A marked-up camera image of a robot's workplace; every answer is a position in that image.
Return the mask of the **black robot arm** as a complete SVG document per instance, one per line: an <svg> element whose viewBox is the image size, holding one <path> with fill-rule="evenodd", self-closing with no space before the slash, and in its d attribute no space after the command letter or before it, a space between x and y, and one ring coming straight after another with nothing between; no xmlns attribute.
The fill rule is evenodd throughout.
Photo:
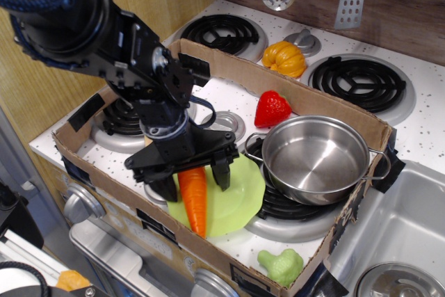
<svg viewBox="0 0 445 297"><path fill-rule="evenodd" d="M209 64L173 56L157 34L113 0L1 0L16 41L49 67L105 80L137 113L151 143L125 166L162 198L177 200L172 176L211 166L221 189L230 185L238 156L232 132L214 131L188 116L194 86L210 78Z"/></svg>

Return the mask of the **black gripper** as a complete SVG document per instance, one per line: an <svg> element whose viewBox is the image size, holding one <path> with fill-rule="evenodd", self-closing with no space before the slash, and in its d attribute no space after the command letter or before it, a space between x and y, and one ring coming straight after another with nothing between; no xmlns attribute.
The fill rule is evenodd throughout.
<svg viewBox="0 0 445 297"><path fill-rule="evenodd" d="M213 178L221 191L230 187L230 164L239 157L235 135L231 131L200 129L186 131L166 141L153 141L125 160L134 179L149 183L150 188L167 202L177 202L173 175L200 166L211 166Z"/></svg>

